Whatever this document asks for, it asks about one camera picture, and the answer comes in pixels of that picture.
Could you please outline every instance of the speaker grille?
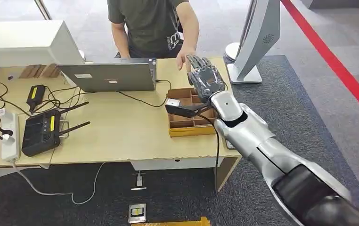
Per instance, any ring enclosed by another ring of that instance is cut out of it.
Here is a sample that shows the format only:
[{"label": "speaker grille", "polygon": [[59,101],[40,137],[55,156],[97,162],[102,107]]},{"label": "speaker grille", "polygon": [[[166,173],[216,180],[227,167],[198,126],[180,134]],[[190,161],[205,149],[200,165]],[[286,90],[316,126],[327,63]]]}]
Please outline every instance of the speaker grille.
[{"label": "speaker grille", "polygon": [[274,40],[274,36],[272,34],[267,34],[263,38],[263,42],[266,43],[266,44],[272,42],[273,40]]}]

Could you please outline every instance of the wooden blocks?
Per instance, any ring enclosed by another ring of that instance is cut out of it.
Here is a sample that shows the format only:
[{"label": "wooden blocks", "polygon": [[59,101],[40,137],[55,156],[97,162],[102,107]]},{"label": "wooden blocks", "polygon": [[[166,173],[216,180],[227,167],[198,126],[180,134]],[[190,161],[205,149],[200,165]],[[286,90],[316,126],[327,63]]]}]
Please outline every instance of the wooden blocks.
[{"label": "wooden blocks", "polygon": [[200,221],[133,224],[133,226],[210,226],[210,221],[206,217],[201,217]]},{"label": "wooden blocks", "polygon": [[56,67],[56,64],[50,65],[29,65],[25,67],[21,73],[21,79],[29,78],[56,78],[60,75],[60,69]]},{"label": "wooden blocks", "polygon": [[[181,105],[200,105],[202,104],[193,88],[170,89],[167,97],[181,101]],[[211,121],[217,118],[217,113],[210,109],[202,115]],[[171,137],[196,136],[205,134],[215,134],[213,126],[205,119],[196,116],[191,119],[168,114],[169,134]]]}]

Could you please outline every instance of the red line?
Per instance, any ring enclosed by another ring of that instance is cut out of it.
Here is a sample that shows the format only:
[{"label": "red line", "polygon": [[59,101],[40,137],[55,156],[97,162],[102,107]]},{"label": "red line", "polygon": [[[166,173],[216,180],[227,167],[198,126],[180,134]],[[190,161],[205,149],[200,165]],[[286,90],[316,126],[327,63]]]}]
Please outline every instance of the red line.
[{"label": "red line", "polygon": [[359,102],[359,82],[354,76],[346,69],[346,67],[339,61],[339,59],[333,54],[328,46],[323,42],[319,35],[314,31],[307,20],[297,10],[290,0],[281,0],[289,14],[293,17],[295,22],[299,25],[303,33],[310,40],[318,53],[326,61],[326,63],[332,68],[335,74],[343,82],[346,88],[354,95]]}]

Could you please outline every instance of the robotic arm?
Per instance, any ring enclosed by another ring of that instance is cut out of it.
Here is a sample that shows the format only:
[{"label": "robotic arm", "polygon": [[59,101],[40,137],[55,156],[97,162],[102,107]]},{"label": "robotic arm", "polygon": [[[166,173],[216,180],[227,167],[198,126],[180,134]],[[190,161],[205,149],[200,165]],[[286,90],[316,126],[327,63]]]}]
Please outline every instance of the robotic arm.
[{"label": "robotic arm", "polygon": [[350,192],[331,174],[283,146],[267,123],[225,91],[217,68],[206,59],[187,56],[195,71],[188,73],[204,105],[166,105],[169,113],[185,117],[209,108],[219,114],[214,126],[261,173],[280,210],[300,226],[359,226],[359,209]]}]

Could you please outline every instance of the white power strip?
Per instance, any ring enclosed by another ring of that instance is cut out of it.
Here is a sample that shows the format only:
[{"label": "white power strip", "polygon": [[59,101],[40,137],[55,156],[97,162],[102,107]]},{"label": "white power strip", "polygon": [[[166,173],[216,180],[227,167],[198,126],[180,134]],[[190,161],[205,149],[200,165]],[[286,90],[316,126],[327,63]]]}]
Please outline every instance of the white power strip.
[{"label": "white power strip", "polygon": [[2,122],[1,128],[13,131],[12,136],[2,140],[2,160],[8,162],[18,160],[20,157],[20,128],[18,115],[8,112],[3,108],[0,109],[0,118]]}]

